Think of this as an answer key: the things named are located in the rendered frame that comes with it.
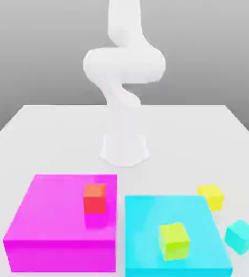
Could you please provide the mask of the small red cube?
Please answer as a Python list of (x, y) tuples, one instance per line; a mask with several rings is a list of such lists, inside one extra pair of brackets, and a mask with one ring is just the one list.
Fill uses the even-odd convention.
[(86, 184), (83, 194), (83, 206), (86, 214), (105, 214), (106, 185)]

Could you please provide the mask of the small yellow cube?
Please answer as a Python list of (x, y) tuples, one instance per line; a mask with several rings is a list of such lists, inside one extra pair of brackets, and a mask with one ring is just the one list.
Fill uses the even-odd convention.
[(205, 197), (212, 212), (220, 211), (222, 209), (224, 194), (216, 184), (199, 186), (197, 194)]

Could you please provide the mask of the small lime green cube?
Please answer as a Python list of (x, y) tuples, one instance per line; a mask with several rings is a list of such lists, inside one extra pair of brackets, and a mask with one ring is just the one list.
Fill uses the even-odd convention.
[(165, 261), (188, 257), (190, 238), (180, 222), (159, 226), (159, 247)]

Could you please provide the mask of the small turquoise cube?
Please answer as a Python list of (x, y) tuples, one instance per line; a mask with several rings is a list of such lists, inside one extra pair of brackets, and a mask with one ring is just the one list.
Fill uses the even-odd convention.
[(249, 224), (244, 220), (237, 220), (229, 225), (224, 241), (239, 255), (246, 253), (249, 250)]

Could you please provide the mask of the large cyan box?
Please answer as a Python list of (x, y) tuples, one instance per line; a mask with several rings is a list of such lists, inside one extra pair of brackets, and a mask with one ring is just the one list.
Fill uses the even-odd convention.
[[(159, 227), (182, 223), (189, 255), (165, 261)], [(231, 277), (232, 264), (203, 196), (125, 197), (125, 277)]]

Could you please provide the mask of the large magenta box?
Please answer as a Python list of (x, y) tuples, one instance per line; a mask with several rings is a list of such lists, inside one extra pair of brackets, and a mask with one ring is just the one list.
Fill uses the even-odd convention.
[[(106, 213), (86, 214), (86, 184), (106, 185)], [(114, 272), (117, 175), (36, 175), (3, 244), (12, 272)]]

